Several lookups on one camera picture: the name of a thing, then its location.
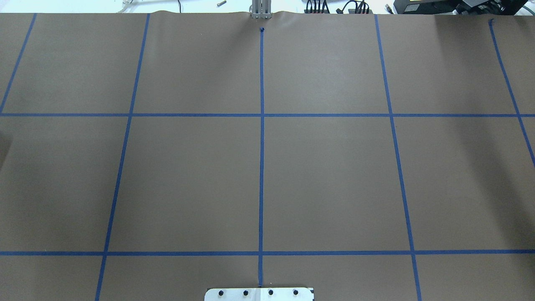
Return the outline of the brown paper table cover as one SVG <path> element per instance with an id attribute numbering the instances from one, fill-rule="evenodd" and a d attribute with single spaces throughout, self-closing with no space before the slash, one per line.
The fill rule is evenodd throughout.
<path id="1" fill-rule="evenodd" d="M 2 301 L 533 301 L 534 18 L 1 15 Z"/>

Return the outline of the aluminium frame post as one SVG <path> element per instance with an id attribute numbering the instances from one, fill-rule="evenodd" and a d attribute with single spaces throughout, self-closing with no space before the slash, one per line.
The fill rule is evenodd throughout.
<path id="1" fill-rule="evenodd" d="M 253 0 L 250 6 L 252 19 L 271 19 L 273 17 L 271 4 L 271 0 Z"/>

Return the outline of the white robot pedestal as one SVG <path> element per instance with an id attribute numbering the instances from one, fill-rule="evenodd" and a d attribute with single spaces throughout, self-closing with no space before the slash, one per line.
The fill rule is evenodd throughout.
<path id="1" fill-rule="evenodd" d="M 314 301 L 313 288 L 213 288 L 204 295 L 205 301 Z"/>

